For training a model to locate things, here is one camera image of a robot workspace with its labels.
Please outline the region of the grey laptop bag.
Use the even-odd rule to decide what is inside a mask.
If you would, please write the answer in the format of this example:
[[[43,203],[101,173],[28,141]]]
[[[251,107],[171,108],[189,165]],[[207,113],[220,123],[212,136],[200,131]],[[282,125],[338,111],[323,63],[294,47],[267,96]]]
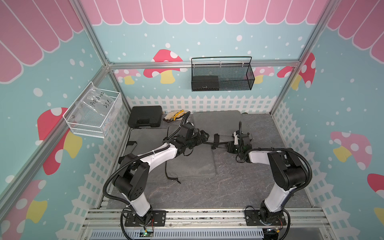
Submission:
[[[246,131],[242,117],[239,111],[193,114],[195,127],[209,135],[203,146],[212,150],[225,149],[230,153],[237,151],[241,141],[245,146],[251,144],[251,135]]]
[[[123,156],[134,154],[136,156],[145,154],[151,150],[159,148],[163,144],[163,139],[167,135],[167,129],[158,128],[144,128],[134,129],[130,132],[129,142],[136,142],[136,144],[128,145],[125,148]],[[169,160],[149,173],[148,184],[164,184],[169,181],[166,177],[166,164],[174,162]]]
[[[173,145],[175,145],[177,133],[171,138]],[[166,177],[169,180],[179,182],[180,180],[211,178],[216,175],[213,151],[210,147],[204,147],[203,144],[192,150],[186,149],[184,152],[179,152],[177,149],[177,156],[172,160],[175,161],[169,162],[171,165],[166,164]]]

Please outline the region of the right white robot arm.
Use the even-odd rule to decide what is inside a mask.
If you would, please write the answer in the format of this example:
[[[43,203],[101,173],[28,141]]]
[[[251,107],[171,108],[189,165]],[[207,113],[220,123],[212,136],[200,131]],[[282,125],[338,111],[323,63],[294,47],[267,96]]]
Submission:
[[[259,221],[273,225],[284,216],[285,205],[299,190],[306,188],[313,177],[309,162],[291,148],[253,148],[249,135],[241,130],[233,133],[228,152],[237,155],[239,163],[263,164],[271,168],[274,186],[259,209]]]

